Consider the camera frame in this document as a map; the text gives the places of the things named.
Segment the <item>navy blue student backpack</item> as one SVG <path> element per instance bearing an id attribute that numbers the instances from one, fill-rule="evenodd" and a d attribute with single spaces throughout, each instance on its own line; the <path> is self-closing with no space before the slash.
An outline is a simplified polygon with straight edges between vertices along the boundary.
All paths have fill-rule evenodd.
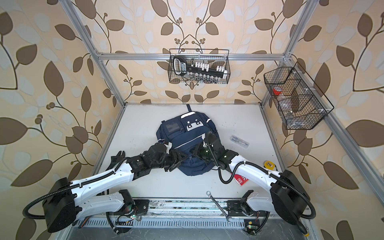
<path id="1" fill-rule="evenodd" d="M 167 121 L 162 121 L 156 136 L 160 143 L 171 143 L 176 149 L 187 155 L 179 170 L 187 176 L 197 176 L 209 172 L 214 163 L 193 156 L 192 151 L 204 141 L 204 134 L 211 133 L 219 137 L 214 122 L 206 114 L 195 112 L 187 104 L 188 112 Z"/>

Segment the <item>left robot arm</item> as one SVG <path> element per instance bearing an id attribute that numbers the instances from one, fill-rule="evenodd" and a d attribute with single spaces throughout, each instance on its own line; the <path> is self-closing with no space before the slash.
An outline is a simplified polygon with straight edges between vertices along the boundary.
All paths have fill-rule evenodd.
<path id="1" fill-rule="evenodd" d="M 27 219 L 45 220 L 47 231 L 61 231 L 75 221 L 101 213 L 133 214 L 137 208 L 128 190 L 109 194 L 108 190 L 148 175 L 152 169 L 171 172 L 187 159 L 170 144 L 156 143 L 147 151 L 126 157 L 123 151 L 112 157 L 108 170 L 100 174 L 69 181 L 58 180 L 50 192 L 23 209 Z"/>

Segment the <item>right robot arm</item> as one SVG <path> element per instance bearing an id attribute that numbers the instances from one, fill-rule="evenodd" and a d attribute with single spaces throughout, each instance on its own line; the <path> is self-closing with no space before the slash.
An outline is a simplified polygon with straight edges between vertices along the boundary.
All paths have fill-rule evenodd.
<path id="1" fill-rule="evenodd" d="M 250 162 L 237 152 L 225 149 L 214 134 L 208 133 L 202 138 L 203 142 L 193 149 L 192 154 L 206 162 L 213 162 L 218 167 L 219 179 L 223 184 L 231 183 L 235 174 L 254 182 L 270 193 L 271 202 L 268 205 L 273 206 L 284 221 L 296 225 L 304 236 L 309 236 L 301 219 L 314 219 L 316 210 L 292 172 L 269 170 Z"/>

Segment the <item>clear pen case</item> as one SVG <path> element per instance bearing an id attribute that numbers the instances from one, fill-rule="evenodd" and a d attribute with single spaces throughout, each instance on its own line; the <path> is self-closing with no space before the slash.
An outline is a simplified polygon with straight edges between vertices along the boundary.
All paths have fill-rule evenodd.
<path id="1" fill-rule="evenodd" d="M 246 141 L 244 141 L 244 140 L 242 140 L 242 139 L 240 139 L 240 138 L 238 138 L 238 137 L 236 137 L 236 136 L 234 136 L 234 135 L 232 135 L 232 136 L 230 137 L 230 140 L 231 140 L 232 142 L 236 143 L 237 145 L 239 145 L 239 146 L 245 148 L 245 149 L 247 149 L 247 148 L 249 147 L 249 145 L 250 145 L 248 142 L 246 142 Z"/>

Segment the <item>red packet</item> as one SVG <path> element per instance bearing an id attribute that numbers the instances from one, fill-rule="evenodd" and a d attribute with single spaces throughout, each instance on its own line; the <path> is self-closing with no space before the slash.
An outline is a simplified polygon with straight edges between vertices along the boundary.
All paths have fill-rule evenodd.
<path id="1" fill-rule="evenodd" d="M 241 175 L 235 174 L 234 179 L 236 182 L 240 185 L 243 186 L 245 183 L 247 183 L 249 180 Z"/>

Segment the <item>black adjustable wrench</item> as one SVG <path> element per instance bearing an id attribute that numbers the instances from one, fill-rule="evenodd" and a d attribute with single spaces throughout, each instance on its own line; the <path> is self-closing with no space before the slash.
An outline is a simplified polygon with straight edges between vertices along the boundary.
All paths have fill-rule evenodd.
<path id="1" fill-rule="evenodd" d="M 124 151 L 119 151 L 116 156 L 111 156 L 111 162 L 107 167 L 107 171 L 114 169 L 121 161 L 124 160 L 126 154 Z"/>

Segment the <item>yellow tape measure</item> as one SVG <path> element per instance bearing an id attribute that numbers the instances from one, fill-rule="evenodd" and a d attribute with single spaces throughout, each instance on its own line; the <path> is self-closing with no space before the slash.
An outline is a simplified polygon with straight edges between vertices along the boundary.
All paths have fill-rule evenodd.
<path id="1" fill-rule="evenodd" d="M 273 162 L 271 162 L 271 161 L 265 161 L 264 162 L 264 167 L 266 169 L 268 169 L 268 170 L 271 170 L 271 171 L 276 169 L 276 165 Z"/>

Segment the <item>silver combination wrench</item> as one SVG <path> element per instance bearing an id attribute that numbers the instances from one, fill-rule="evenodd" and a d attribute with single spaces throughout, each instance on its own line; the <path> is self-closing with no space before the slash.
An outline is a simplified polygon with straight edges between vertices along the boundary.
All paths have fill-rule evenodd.
<path id="1" fill-rule="evenodd" d="M 226 218 L 226 221 L 228 223 L 231 222 L 232 217 L 229 215 L 229 213 L 219 204 L 219 202 L 212 196 L 210 191 L 206 192 L 206 195 L 208 198 L 216 205 L 216 207 L 221 211 L 221 213 L 224 215 Z"/>

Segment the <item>red object in basket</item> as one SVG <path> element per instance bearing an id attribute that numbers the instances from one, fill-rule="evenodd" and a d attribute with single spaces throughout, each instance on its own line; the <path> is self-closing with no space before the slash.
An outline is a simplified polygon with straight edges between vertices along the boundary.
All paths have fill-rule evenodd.
<path id="1" fill-rule="evenodd" d="M 283 89 L 279 86 L 273 87 L 273 94 L 277 97 L 280 96 L 283 92 Z"/>

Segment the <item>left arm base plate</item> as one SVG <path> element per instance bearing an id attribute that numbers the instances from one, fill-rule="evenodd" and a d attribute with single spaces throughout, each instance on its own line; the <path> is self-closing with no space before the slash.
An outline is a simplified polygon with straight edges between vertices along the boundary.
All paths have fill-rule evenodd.
<path id="1" fill-rule="evenodd" d="M 119 215 L 144 215 L 149 210 L 150 200 L 148 199 L 135 199 L 133 203 L 124 206 Z"/>

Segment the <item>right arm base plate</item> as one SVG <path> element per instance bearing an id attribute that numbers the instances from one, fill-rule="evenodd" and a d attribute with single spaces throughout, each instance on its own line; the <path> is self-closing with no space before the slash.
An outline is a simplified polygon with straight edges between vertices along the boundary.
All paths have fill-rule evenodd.
<path id="1" fill-rule="evenodd" d="M 267 215 L 266 211 L 254 211 L 240 200 L 228 200 L 227 210 L 231 217 L 265 217 Z"/>

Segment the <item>black handled screwdriver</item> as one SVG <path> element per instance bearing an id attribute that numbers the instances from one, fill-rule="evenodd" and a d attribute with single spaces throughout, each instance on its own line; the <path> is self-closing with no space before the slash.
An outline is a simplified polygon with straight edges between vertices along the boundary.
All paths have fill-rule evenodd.
<path id="1" fill-rule="evenodd" d="M 307 230 L 307 228 L 303 225 L 303 223 L 301 221 L 298 221 L 297 222 L 297 227 L 298 229 L 300 230 L 300 232 L 305 236 L 305 237 L 308 237 L 309 236 L 309 232 Z"/>

